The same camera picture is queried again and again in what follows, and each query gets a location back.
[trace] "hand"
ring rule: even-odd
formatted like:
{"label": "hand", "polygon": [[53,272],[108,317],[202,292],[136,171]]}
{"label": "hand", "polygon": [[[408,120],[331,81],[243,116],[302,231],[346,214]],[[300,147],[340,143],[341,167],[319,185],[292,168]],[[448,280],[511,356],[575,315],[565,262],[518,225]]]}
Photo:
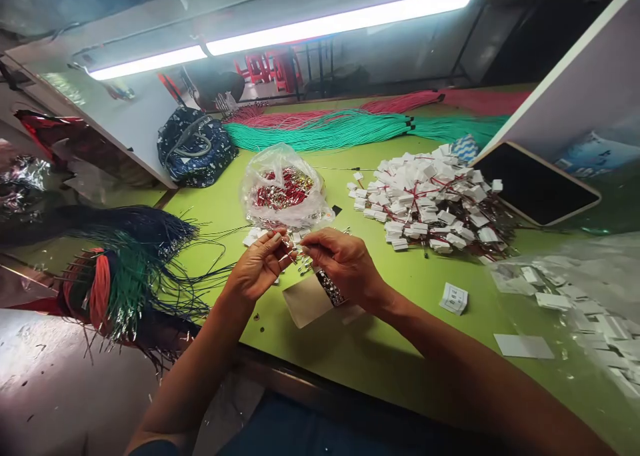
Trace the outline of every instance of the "hand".
{"label": "hand", "polygon": [[324,228],[305,236],[301,245],[345,297],[373,314],[393,305],[397,293],[378,273],[362,239]]}
{"label": "hand", "polygon": [[[223,294],[233,294],[252,303],[256,302],[291,264],[284,242],[289,241],[287,230],[278,228],[252,244],[235,264]],[[291,254],[296,258],[297,252]]]}

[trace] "lamp fixture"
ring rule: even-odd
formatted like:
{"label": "lamp fixture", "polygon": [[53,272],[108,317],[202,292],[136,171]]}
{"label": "lamp fixture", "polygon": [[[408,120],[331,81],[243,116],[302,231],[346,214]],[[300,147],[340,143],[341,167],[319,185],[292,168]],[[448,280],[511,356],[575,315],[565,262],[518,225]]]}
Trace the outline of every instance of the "lamp fixture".
{"label": "lamp fixture", "polygon": [[[469,1],[470,0],[394,1],[392,3],[370,6],[354,11],[347,11],[346,13],[338,13],[331,16],[302,21],[300,23],[212,41],[207,43],[207,49],[212,55],[220,56],[238,51],[246,51],[248,49],[284,44],[290,41],[316,38],[352,31],[354,29],[445,13],[447,11],[464,8],[469,4]],[[200,46],[196,45],[104,69],[98,69],[96,71],[90,71],[89,74],[98,81],[104,81],[106,79],[188,63],[206,57],[206,54]]]}

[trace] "red chair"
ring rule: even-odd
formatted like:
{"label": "red chair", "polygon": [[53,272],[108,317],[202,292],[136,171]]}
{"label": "red chair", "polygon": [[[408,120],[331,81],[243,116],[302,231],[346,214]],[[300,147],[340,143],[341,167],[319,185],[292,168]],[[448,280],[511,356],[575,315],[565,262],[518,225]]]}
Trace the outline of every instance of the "red chair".
{"label": "red chair", "polygon": [[298,56],[293,53],[293,62],[289,56],[288,49],[282,49],[279,51],[267,52],[267,65],[269,65],[269,59],[273,58],[273,69],[271,70],[271,78],[275,80],[275,86],[278,91],[283,89],[288,93],[295,92],[295,80],[298,80],[298,87],[303,83],[302,75],[300,74],[300,63],[298,62]]}
{"label": "red chair", "polygon": [[269,58],[265,54],[246,55],[245,62],[247,69],[242,70],[238,62],[234,61],[235,70],[240,76],[245,79],[249,78],[253,84],[270,82],[271,68],[269,67]]}

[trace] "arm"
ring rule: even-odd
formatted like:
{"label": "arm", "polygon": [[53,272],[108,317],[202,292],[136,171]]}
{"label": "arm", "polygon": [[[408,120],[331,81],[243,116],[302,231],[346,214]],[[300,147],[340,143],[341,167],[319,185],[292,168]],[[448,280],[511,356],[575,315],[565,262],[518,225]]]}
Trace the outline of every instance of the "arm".
{"label": "arm", "polygon": [[284,229],[268,232],[238,260],[198,336],[164,378],[125,454],[156,439],[191,454],[255,302],[291,263],[289,258],[280,261],[286,254],[283,234]]}
{"label": "arm", "polygon": [[361,239],[323,229],[306,236],[302,245],[340,291],[436,362],[504,439],[534,454],[614,454],[529,376],[386,284]]}

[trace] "handbag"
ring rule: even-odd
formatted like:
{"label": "handbag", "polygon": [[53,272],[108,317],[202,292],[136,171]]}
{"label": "handbag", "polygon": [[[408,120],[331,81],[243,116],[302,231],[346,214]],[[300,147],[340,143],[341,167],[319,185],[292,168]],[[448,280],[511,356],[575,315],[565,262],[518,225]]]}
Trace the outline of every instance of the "handbag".
{"label": "handbag", "polygon": [[179,186],[203,188],[220,178],[238,148],[218,119],[180,107],[158,131],[158,156]]}

